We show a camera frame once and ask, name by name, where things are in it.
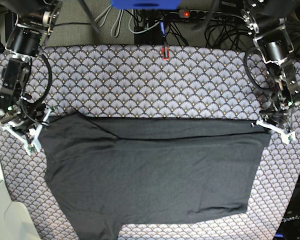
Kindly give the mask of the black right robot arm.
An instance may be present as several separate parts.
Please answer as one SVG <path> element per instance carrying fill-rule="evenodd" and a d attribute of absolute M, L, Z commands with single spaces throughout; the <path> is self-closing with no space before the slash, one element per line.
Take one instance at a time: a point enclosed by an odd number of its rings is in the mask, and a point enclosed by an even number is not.
<path fill-rule="evenodd" d="M 44 103 L 53 83 L 52 68 L 40 50 L 46 45 L 60 14 L 60 0 L 2 0 L 0 3 L 16 14 L 14 28 L 5 44 L 11 58 L 2 70 L 0 88 L 0 125 L 22 142 L 28 155 L 40 152 L 39 135 L 49 127 L 52 112 Z M 34 102 L 26 92 L 33 58 L 40 56 L 47 67 L 47 86 Z"/>

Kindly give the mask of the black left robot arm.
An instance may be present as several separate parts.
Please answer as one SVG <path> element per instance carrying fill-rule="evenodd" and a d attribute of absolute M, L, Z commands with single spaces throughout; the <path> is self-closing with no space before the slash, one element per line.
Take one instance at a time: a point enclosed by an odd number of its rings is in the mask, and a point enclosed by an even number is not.
<path fill-rule="evenodd" d="M 243 21 L 252 35 L 254 46 L 244 55 L 243 63 L 250 82 L 270 95 L 270 104 L 260 111 L 255 124 L 280 135 L 284 144 L 296 140 L 289 119 L 300 105 L 300 86 L 293 63 L 294 46 L 286 29 L 287 16 L 300 5 L 296 0 L 245 0 L 241 10 Z M 269 87 L 260 86 L 248 67 L 250 54 L 259 52 L 272 79 Z"/>

